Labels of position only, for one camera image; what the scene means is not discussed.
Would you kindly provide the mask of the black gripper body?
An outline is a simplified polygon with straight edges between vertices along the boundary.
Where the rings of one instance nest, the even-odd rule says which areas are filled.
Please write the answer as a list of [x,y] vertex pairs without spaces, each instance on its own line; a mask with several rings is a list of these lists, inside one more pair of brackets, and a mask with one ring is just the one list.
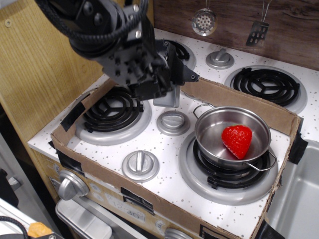
[[165,66],[167,66],[169,70],[169,80],[174,85],[183,86],[185,82],[199,81],[199,75],[193,70],[190,70],[178,59],[175,47],[169,42],[161,43],[156,50],[159,56],[164,58]]

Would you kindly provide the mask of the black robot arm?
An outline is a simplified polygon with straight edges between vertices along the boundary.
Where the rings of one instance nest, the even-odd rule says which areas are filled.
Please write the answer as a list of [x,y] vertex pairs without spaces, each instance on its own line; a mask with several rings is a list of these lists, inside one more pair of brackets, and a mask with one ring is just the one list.
[[146,0],[125,6],[112,0],[39,0],[37,5],[78,55],[98,62],[140,101],[199,80],[171,42],[155,38]]

